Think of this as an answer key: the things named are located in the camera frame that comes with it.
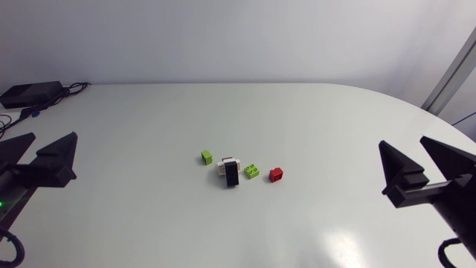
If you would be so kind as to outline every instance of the toy block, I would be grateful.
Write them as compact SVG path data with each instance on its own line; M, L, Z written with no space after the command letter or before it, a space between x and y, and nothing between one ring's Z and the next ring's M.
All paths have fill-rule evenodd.
M226 162L225 175L228 187L238 185L238 164L236 162Z
M283 171L279 167L276 167L274 170L269 171L269 180L271 182L276 182L281 178L283 178Z
M249 179L253 179L255 176L260 175L260 170L254 164L245 167L245 174Z
M206 165L209 165L213 162L213 156L211 155L210 152L208 152L207 150L204 150L202 152L202 159L203 159L203 162L206 164Z
M234 157L228 157L222 159L221 162L216 163L218 166L218 175L223 176L225 175L225 163L226 162L236 162L238 171L241 171L241 161L239 159L235 159Z

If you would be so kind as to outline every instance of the cable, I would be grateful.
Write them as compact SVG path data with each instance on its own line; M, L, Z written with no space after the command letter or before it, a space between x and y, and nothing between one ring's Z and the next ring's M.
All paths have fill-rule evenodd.
M438 258L440 259L441 265L445 268L456 268L455 265L453 265L448 257L446 257L445 254L445 248L450 245L455 245L461 243L460 239L458 238L452 238L448 240L444 240L443 243L441 243L441 246L438 248Z
M5 267L5 268L17 267L25 259L25 249L23 248L22 242L20 242L20 240L15 235L13 235L8 230L3 228L0 228L0 236L6 237L7 241L12 242L16 250L15 259L13 261L0 261L0 267Z
M3 120L0 120L0 123L2 124L2 127L0 128L0 131L1 131L0 138L1 138L4 135L4 131L2 131L2 130L5 128L5 126L7 126L8 124L10 124L12 122L12 118L9 115L0 115L0 116L8 118L8 123L5 123L5 122L3 122Z
M473 112L471 115L468 115L468 116L466 116L465 118L463 118L463 119L459 120L458 122L456 122L456 123L452 124L452 126L454 126L455 124L459 124L459 123L461 123L461 122L465 121L466 119L468 119L468 118L472 117L473 115L476 115L476 112Z
M28 118L30 115L34 114L35 112L39 112L39 111L42 111L44 109L47 109L49 107L52 107L52 106L55 106L57 105L60 101L62 101L63 99L67 98L67 97L71 97L71 96L74 96L74 95L78 95L79 93L81 93L84 89L86 89L88 86L90 86L91 84L90 83L87 83L87 82L84 82L84 83L73 83L72 85L70 85L69 87L66 87L66 88L63 88L63 91L61 91L57 96L55 96L54 98L50 99L49 101L47 101L46 103L43 103L43 104L39 104L39 105L36 105L36 106L32 106L32 107L28 107L28 108L24 108L22 110L22 112L20 113L20 117L15 120L14 122L12 122L11 120L11 117L9 115L3 115L3 116L7 116L10 121L8 123L3 123L3 125L0 127L0 138L3 137L3 135L5 134L5 132L10 129L11 127L15 126L16 124L20 123L21 121L25 120L26 118ZM72 89L75 89L77 87L80 87L80 89L72 92L71 90Z

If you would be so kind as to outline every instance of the white table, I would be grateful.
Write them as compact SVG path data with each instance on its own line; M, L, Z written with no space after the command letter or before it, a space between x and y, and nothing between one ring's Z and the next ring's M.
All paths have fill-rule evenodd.
M431 182L444 178L422 135L476 153L415 106L329 84L92 86L6 136L36 134L28 163L71 131L78 178L39 188L10 229L23 267L438 267L455 235L430 205L395 209L381 194L378 143ZM216 162L227 156L261 174L226 189ZM271 184L275 167L284 176ZM461 245L447 253L475 265Z

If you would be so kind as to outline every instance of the white lego brick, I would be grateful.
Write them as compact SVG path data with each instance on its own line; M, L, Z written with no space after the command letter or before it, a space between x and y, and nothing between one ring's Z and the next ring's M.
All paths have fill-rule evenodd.
M224 162L218 162L216 164L218 165L218 175L219 176L225 175L225 163Z

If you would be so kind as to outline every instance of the green lego brick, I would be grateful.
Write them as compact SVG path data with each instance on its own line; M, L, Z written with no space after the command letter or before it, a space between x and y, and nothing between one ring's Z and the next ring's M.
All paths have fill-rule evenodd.
M202 152L202 159L203 159L203 162L206 164L206 165L209 165L213 162L213 156L211 155L210 152L208 152L207 150L204 150Z
M253 179L255 176L260 175L260 170L255 165L251 164L245 167L245 174L249 179Z

